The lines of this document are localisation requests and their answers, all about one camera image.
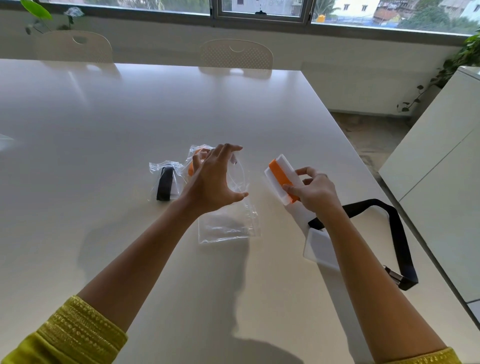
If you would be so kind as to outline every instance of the person's left hand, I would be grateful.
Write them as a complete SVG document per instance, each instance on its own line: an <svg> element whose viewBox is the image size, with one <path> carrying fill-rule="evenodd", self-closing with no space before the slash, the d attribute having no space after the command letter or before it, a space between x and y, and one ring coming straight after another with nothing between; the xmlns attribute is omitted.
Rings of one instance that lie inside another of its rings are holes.
<svg viewBox="0 0 480 364"><path fill-rule="evenodd" d="M215 149L203 149L193 156L193 176L181 197L187 199L199 215L243 200L248 192L233 192L227 186L227 164L232 152L243 147L219 144Z"/></svg>

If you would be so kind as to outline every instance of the perforated chair back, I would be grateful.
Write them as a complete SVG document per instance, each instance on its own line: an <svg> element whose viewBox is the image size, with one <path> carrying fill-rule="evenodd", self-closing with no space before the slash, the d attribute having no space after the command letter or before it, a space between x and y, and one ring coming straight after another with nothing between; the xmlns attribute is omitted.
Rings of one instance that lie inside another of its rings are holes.
<svg viewBox="0 0 480 364"><path fill-rule="evenodd" d="M100 34L57 30L36 38L36 55L42 61L113 63L109 41Z"/></svg>
<svg viewBox="0 0 480 364"><path fill-rule="evenodd" d="M204 67L255 68L271 70L273 54L262 44L249 40L215 39L200 47Z"/></svg>

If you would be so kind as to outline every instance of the window pane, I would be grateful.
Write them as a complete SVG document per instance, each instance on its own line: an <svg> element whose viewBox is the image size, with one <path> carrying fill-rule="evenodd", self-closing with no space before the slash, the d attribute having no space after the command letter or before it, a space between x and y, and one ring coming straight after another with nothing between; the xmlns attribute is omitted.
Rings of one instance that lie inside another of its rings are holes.
<svg viewBox="0 0 480 364"><path fill-rule="evenodd" d="M480 0L317 0L312 23L473 34L479 9Z"/></svg>
<svg viewBox="0 0 480 364"><path fill-rule="evenodd" d="M152 11L192 12L210 15L209 0L40 0L42 2L99 5Z"/></svg>
<svg viewBox="0 0 480 364"><path fill-rule="evenodd" d="M222 0L222 4L225 12L300 17L302 0Z"/></svg>

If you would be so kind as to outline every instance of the black strap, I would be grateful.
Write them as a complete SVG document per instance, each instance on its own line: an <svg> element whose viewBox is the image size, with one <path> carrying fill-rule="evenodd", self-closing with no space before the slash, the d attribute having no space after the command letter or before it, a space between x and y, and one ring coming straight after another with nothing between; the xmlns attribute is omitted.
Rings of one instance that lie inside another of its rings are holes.
<svg viewBox="0 0 480 364"><path fill-rule="evenodd" d="M392 232L393 246L395 248L396 259L401 274L392 271L386 266L384 267L387 273L398 284L398 287L401 290L406 291L416 285L419 280L417 278L417 272L415 271L415 268L413 266L410 249L408 248L407 237L405 236L405 231L403 230L402 221L400 220L400 216L398 215L396 208L387 205L385 202L377 200L376 198L372 198L370 200L345 205L343 206L343 209L347 213L348 217L352 218L361 214L370 206L381 207L388 213L390 221L390 231ZM308 225L311 228L317 230L323 229L325 227L318 218L314 218L308 223Z"/></svg>
<svg viewBox="0 0 480 364"><path fill-rule="evenodd" d="M158 190L156 192L156 199L158 201L170 201L172 182L173 167L163 167L160 174L160 180L158 181Z"/></svg>

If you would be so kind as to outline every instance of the hand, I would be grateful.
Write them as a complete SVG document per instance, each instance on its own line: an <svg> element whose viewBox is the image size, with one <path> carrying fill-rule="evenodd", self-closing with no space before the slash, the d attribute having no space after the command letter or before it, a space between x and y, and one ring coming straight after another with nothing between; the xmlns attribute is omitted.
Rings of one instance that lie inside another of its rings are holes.
<svg viewBox="0 0 480 364"><path fill-rule="evenodd" d="M300 201L308 210L320 217L331 208L342 208L342 204L336 194L335 185L328 179L326 174L319 173L312 167L303 167L295 172L299 176L304 174L310 176L310 178L303 180L305 186L294 187L284 184L282 188L287 193L300 197Z"/></svg>
<svg viewBox="0 0 480 364"><path fill-rule="evenodd" d="M193 156L193 176L181 197L187 199L199 215L218 210L248 196L248 192L233 192L227 186L228 161L232 152L242 148L232 144L219 144L215 149L202 149Z"/></svg>

